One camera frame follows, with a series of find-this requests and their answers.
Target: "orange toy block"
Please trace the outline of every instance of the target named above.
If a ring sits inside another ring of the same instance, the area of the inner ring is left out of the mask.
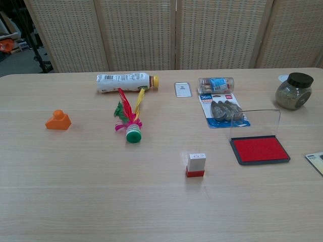
[[[67,130],[71,125],[70,118],[62,110],[55,110],[53,117],[51,117],[46,123],[46,128],[49,130]]]

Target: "small card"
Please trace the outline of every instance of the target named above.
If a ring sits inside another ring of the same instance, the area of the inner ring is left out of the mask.
[[[323,176],[323,152],[305,155],[305,158]]]
[[[176,82],[174,84],[175,94],[177,97],[191,97],[192,92],[190,89],[190,84],[188,82]]]

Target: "barcode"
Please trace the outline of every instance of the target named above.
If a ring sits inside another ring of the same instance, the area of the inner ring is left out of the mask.
[[[104,76],[104,79],[105,80],[112,80],[113,79],[113,76]]]
[[[226,89],[227,85],[226,84],[223,84],[223,85],[219,85],[219,86],[216,86],[214,89],[217,91],[217,90],[224,90]]]

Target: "bottle cap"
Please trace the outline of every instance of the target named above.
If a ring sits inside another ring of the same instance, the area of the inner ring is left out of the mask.
[[[127,132],[126,138],[129,143],[138,143],[141,140],[141,132],[138,130],[131,130]]]
[[[300,87],[300,88],[310,87],[313,81],[314,81],[313,77],[300,72],[293,72],[289,74],[287,78],[287,82],[289,84],[291,84],[294,87]]]
[[[159,76],[153,76],[153,86],[158,88],[159,86]]]

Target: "black stand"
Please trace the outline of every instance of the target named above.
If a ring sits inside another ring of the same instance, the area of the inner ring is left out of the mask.
[[[41,56],[39,55],[37,47],[36,47],[34,41],[31,38],[30,32],[29,32],[28,27],[26,26],[26,23],[25,23],[25,21],[24,21],[24,19],[22,17],[22,14],[20,12],[20,9],[19,9],[19,7],[17,5],[16,0],[11,0],[11,2],[13,4],[13,6],[14,6],[14,8],[16,10],[17,16],[18,16],[18,18],[19,18],[19,20],[21,22],[21,27],[23,28],[23,30],[26,33],[26,37],[28,39],[28,42],[30,43],[30,45],[31,45],[31,47],[32,47],[32,49],[33,49],[33,51],[35,53],[34,60],[39,62],[39,66],[42,69],[42,72],[40,72],[40,73],[48,73],[48,72],[50,72],[51,70],[53,70],[52,65],[47,67],[45,64],[47,64],[48,62],[43,62]]]

